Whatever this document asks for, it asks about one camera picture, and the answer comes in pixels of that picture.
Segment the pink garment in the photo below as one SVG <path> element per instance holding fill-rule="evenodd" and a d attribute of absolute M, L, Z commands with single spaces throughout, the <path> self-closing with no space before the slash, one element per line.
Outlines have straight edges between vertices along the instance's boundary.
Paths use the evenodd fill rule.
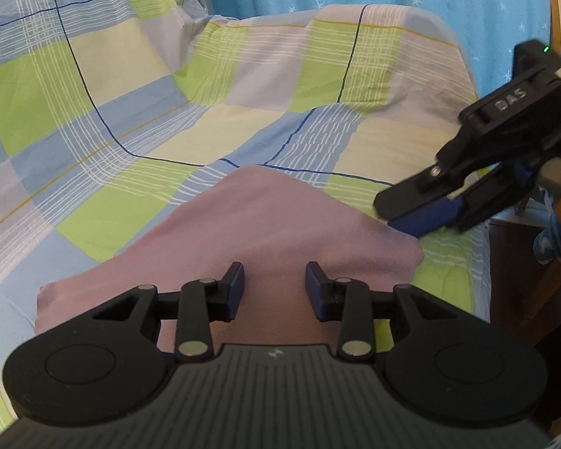
<path fill-rule="evenodd" d="M 308 263 L 377 291 L 413 279 L 419 242 L 282 172 L 241 167 L 179 206 L 111 260 L 45 285 L 35 329 L 59 324 L 142 284 L 171 292 L 222 277 L 242 263 L 236 318 L 212 324 L 215 343 L 334 343 L 338 326 L 317 320 L 305 288 Z"/>

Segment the blue fleece blanket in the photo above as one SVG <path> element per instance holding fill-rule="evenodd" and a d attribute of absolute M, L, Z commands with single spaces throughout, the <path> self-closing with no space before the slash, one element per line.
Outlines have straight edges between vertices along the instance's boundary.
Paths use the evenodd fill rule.
<path fill-rule="evenodd" d="M 547 190 L 540 190 L 540 193 L 548 220 L 545 228 L 534 240 L 533 253 L 538 263 L 547 265 L 553 260 L 561 262 L 561 222 L 554 212 L 554 196 Z"/>

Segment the plaid pastel bed sheet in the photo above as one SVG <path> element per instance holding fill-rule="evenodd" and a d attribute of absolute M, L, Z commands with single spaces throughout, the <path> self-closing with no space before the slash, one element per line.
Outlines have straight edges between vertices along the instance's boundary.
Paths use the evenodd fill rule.
<path fill-rule="evenodd" d="M 198 0 L 0 0 L 0 433 L 9 353 L 242 166 L 370 213 L 477 91 L 437 15 L 320 4 L 236 19 Z"/>

